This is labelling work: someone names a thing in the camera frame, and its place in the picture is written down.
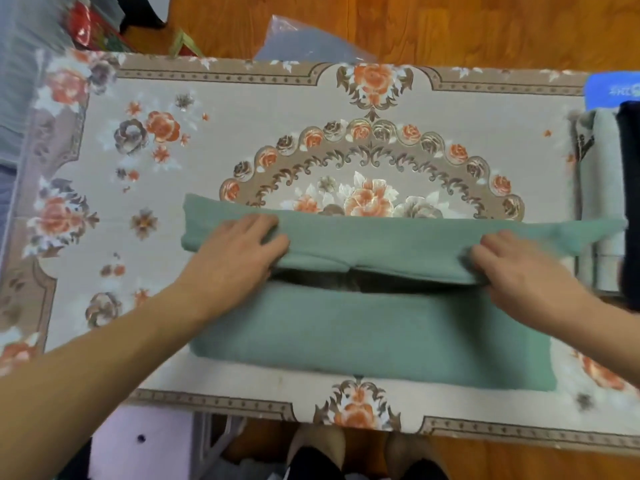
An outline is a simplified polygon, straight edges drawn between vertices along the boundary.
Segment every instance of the hand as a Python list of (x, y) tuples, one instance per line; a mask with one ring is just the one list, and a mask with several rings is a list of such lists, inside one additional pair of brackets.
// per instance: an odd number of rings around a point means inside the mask
[(262, 244), (276, 225), (278, 218), (267, 214), (220, 224), (172, 286), (188, 297), (188, 306), (202, 310), (206, 320), (227, 313), (267, 281), (271, 266), (286, 254), (286, 235)]
[(489, 279), (492, 302), (536, 330), (557, 336), (599, 300), (535, 242), (501, 230), (484, 235), (471, 259)]

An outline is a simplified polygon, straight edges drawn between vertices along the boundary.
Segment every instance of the wooden floor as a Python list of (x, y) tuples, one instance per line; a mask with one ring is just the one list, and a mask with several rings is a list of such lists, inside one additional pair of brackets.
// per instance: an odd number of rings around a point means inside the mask
[[(127, 38), (142, 52), (166, 54), (180, 27), (205, 55), (249, 59), (262, 46), (275, 14), (345, 38), (386, 63), (640, 68), (640, 0), (172, 0), (167, 28), (132, 28)], [(291, 435), (291, 425), (255, 421), (228, 454), (283, 455)], [(383, 434), (350, 432), (349, 439), (348, 465), (384, 472)], [(435, 441), (454, 480), (640, 477), (635, 458)]]

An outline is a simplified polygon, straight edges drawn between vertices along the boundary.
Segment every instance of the forearm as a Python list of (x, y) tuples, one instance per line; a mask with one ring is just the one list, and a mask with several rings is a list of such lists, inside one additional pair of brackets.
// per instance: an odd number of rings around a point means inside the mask
[(197, 313), (168, 288), (0, 379), (7, 478), (48, 480), (58, 473), (117, 405), (199, 332), (204, 321)]
[(581, 316), (558, 321), (556, 338), (633, 385), (640, 385), (640, 319), (599, 299)]

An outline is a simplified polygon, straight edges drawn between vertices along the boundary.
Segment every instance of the stack of folded clothing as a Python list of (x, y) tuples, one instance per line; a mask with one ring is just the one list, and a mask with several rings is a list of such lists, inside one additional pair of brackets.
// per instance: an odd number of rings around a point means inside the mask
[(640, 310), (640, 103), (583, 113), (576, 124), (581, 219), (625, 217), (628, 228), (581, 254), (578, 276)]

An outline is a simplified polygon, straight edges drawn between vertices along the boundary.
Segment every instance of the folded clothes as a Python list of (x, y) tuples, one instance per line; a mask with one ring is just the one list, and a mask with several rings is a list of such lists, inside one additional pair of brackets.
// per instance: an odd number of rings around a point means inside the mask
[[(583, 113), (577, 121), (580, 203), (583, 220), (624, 219), (625, 192), (620, 131), (610, 109)], [(596, 290), (619, 292), (625, 234), (596, 242), (580, 255), (578, 277)]]
[(625, 174), (625, 213), (628, 227), (621, 291), (630, 309), (640, 311), (640, 103), (620, 105), (617, 116)]
[[(479, 388), (553, 390), (550, 339), (492, 306), (467, 262), (482, 234), (511, 229), (558, 255), (619, 232), (622, 219), (523, 224), (489, 219), (313, 216), (187, 195), (182, 246), (196, 251), (222, 221), (276, 213), (291, 239), (278, 268), (421, 280), (424, 292), (362, 293), (270, 280), (191, 342), (196, 355), (304, 371)], [(434, 282), (447, 285), (442, 289)]]

